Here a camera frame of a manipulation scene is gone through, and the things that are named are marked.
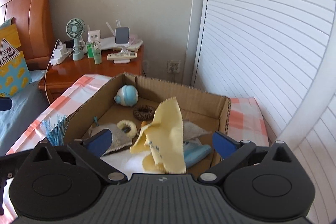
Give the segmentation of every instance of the blue bed sheet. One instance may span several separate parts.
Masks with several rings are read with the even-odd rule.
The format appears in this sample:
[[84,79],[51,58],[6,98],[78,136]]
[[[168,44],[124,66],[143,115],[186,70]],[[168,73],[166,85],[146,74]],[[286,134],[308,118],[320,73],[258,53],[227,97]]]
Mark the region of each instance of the blue bed sheet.
[[49,106],[45,93],[38,89],[45,70],[30,72],[31,83],[12,97],[13,107],[0,112],[0,156],[3,156],[28,126]]

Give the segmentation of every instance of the wooden nightstand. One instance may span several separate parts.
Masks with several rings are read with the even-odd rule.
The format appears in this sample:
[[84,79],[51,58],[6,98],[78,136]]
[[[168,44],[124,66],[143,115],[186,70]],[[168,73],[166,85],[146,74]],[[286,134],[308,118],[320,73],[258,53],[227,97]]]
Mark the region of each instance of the wooden nightstand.
[[[52,66],[46,76],[46,87],[50,102],[55,101],[85,74],[99,74],[111,77],[123,72],[134,75],[142,74],[143,46],[138,50],[137,58],[132,59],[128,64],[114,64],[113,61],[108,61],[106,57],[112,52],[114,51],[102,51],[102,63],[99,65],[95,64],[93,58],[88,58],[85,55],[82,60],[73,61],[72,57],[68,57],[61,64]],[[44,90],[44,78],[39,82],[39,89]]]

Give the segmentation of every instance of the bed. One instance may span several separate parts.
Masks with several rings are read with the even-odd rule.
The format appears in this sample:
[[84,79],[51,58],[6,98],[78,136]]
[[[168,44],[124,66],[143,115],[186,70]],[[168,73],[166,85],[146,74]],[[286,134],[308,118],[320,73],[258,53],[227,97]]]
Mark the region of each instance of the bed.
[[13,96],[13,107],[0,112],[0,156],[5,155],[27,127],[48,107],[38,81],[45,74],[55,44],[49,0],[0,0],[0,22],[13,17],[32,81]]

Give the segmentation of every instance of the fan grille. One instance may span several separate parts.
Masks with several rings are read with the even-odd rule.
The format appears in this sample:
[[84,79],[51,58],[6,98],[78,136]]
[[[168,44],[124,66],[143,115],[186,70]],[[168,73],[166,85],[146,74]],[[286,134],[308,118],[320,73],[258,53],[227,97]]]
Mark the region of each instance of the fan grille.
[[67,24],[67,35],[72,38],[79,38],[84,32],[84,22],[79,18],[71,19]]

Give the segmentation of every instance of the blue and white ball toy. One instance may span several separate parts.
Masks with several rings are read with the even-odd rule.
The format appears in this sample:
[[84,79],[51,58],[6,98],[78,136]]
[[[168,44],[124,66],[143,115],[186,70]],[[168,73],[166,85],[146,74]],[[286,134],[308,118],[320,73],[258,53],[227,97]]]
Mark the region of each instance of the blue and white ball toy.
[[117,96],[114,100],[117,104],[122,106],[134,106],[138,101],[138,91],[132,85],[124,85],[118,90]]

